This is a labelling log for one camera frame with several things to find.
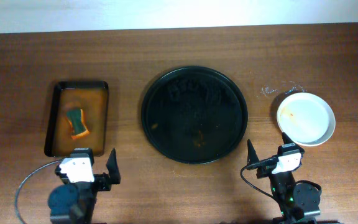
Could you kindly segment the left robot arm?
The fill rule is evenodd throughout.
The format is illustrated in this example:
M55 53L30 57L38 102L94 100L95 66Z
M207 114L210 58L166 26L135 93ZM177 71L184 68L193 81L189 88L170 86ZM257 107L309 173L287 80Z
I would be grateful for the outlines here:
M99 192L108 192L121 183L116 150L106 163L108 173L94 174L90 148L76 148L55 169L63 182L50 193L48 206L52 223L91 223Z

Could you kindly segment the orange green scrub sponge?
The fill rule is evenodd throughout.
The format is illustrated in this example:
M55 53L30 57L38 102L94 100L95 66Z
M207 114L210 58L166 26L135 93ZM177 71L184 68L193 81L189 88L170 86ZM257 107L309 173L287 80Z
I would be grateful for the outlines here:
M90 131L85 123L85 114L81 108L72 108L65 115L71 128L72 139L80 139L89 135Z

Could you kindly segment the grey-white plate with sauce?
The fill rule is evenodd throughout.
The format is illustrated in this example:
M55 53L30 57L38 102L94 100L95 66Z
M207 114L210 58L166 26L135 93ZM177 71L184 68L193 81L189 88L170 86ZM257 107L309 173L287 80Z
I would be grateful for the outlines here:
M276 119L280 130L301 146L319 146L328 141L336 129L331 107L311 93L287 96L278 106Z

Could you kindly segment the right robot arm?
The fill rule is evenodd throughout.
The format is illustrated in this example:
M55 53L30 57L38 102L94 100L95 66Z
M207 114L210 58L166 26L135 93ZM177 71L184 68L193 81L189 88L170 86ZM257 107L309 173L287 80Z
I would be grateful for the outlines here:
M256 191L272 198L279 206L281 216L273 223L316 223L321 214L319 203L322 188L308 181L296 181L293 172L301 167L305 150L282 134L283 144L276 155L260 160L251 140L247 141L247 164L240 171L242 180ZM255 170L258 179L268 178L271 192L267 193L251 184L243 175L245 170Z

